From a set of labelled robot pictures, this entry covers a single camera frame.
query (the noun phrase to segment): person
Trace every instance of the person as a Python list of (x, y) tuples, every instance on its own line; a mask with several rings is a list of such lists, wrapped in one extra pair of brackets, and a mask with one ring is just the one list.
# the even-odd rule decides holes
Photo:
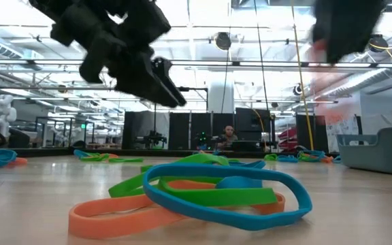
[(238, 137), (234, 133), (234, 128), (231, 125), (225, 127), (224, 133), (221, 137), (225, 138), (226, 141), (217, 144), (217, 147), (220, 149), (231, 147), (232, 142), (238, 140)]

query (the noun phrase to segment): ceiling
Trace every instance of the ceiling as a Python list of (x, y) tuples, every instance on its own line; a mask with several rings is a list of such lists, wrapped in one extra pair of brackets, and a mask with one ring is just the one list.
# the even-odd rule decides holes
[[(314, 24), (311, 1), (295, 1), (295, 22), (297, 23), (297, 43), (302, 61), (311, 61), (309, 54), (309, 32)], [(277, 0), (257, 1), (257, 15), (254, 7), (249, 7), (249, 1), (231, 0), (157, 0), (157, 5), (168, 18), (172, 29), (152, 44), (155, 56), (163, 56), (173, 61), (297, 61), (295, 34), (290, 1)], [(24, 59), (83, 59), (86, 51), (77, 43), (65, 47), (50, 39), (53, 21), (41, 12), (32, 8), (27, 0), (0, 0), (0, 42), (19, 51)], [(229, 52), (216, 47), (212, 41), (218, 32), (229, 32), (232, 47)], [(375, 33), (382, 34), (391, 47), (392, 55), (392, 12), (385, 12), (376, 27)], [(392, 63), (387, 52), (352, 54), (344, 57), (347, 63)], [(18, 65), (0, 65), (0, 86), (77, 86), (88, 87), (77, 72), (77, 66), (43, 65), (42, 71), (33, 73)], [(5, 74), (19, 80), (5, 79)], [(311, 94), (318, 94), (333, 81), (351, 75), (345, 71), (331, 73), (303, 72), (305, 86), (313, 88), (312, 83), (324, 80), (323, 87)], [(198, 66), (173, 66), (170, 77), (176, 86), (206, 88), (213, 79), (224, 80), (226, 68), (212, 69)], [(228, 69), (228, 81), (234, 83), (234, 97), (237, 100), (262, 99), (263, 73), (258, 69)], [(264, 73), (265, 88), (268, 99), (296, 100), (293, 87), (300, 82), (297, 71), (273, 71)], [(101, 102), (101, 110), (146, 110), (152, 109), (148, 103), (140, 103), (131, 95), (106, 90), (113, 86), (114, 81), (105, 73), (103, 75), (105, 90), (69, 90), (60, 93), (56, 90), (29, 91), (30, 97), (92, 97), (115, 98), (120, 101)], [(177, 110), (204, 111), (206, 108), (206, 93), (204, 91), (189, 91), (183, 93), (188, 104)], [(52, 105), (67, 105), (67, 101), (47, 101)], [(92, 108), (88, 101), (69, 101), (70, 106), (83, 110), (99, 111)], [(265, 103), (236, 103), (238, 106), (265, 108)], [(277, 110), (286, 110), (291, 103), (281, 103)]]

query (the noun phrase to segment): gray storage bin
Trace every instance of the gray storage bin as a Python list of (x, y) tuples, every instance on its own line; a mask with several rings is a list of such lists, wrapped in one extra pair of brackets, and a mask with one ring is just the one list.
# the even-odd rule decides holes
[[(392, 127), (378, 135), (337, 135), (337, 141), (345, 166), (392, 174)], [(350, 146), (352, 141), (368, 145)]]

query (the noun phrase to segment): floor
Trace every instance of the floor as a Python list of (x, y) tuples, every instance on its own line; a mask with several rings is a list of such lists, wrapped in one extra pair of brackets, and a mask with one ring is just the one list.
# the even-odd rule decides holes
[[(145, 164), (172, 161), (146, 158)], [(295, 225), (249, 232), (188, 219), (122, 238), (84, 240), (67, 234), (69, 209), (108, 197), (109, 187), (136, 175), (139, 167), (31, 158), (26, 167), (0, 169), (0, 244), (392, 245), (392, 175), (320, 163), (278, 163), (276, 170), (299, 179), (311, 195), (313, 211)], [(297, 208), (286, 187), (267, 184), (286, 196), (286, 209)]]

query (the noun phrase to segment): man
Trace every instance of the man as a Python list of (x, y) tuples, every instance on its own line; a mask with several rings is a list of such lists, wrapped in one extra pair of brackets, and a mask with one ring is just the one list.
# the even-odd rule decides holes
[(238, 140), (238, 137), (234, 134), (234, 128), (229, 125), (225, 127), (225, 134), (222, 134), (221, 137), (225, 138), (226, 142), (217, 144), (217, 147), (220, 149), (231, 147), (232, 142)]

